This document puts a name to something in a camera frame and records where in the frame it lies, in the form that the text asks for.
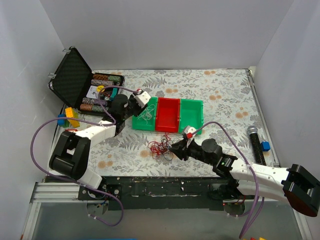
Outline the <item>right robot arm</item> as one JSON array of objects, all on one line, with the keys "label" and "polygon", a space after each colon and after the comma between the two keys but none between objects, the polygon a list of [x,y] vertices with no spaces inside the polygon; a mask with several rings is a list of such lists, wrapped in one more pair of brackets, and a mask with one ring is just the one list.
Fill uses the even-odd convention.
[{"label": "right robot arm", "polygon": [[201,144],[194,139],[174,143],[169,151],[180,160],[188,158],[212,166],[218,176],[228,179],[227,195],[257,195],[289,204],[297,212],[316,217],[320,210],[320,182],[299,164],[291,167],[272,167],[246,163],[243,159],[223,153],[216,140],[209,138]]}]

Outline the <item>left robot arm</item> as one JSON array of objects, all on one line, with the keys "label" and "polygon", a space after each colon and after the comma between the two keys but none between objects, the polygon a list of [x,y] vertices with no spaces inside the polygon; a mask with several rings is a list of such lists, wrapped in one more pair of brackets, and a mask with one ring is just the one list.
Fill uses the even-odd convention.
[{"label": "left robot arm", "polygon": [[69,132],[64,131],[55,146],[49,167],[80,184],[89,187],[89,194],[95,200],[106,196],[102,177],[88,167],[90,149],[106,139],[117,136],[131,116],[138,117],[148,106],[151,96],[143,91],[130,97],[118,94],[107,107],[106,115],[98,125]]}]

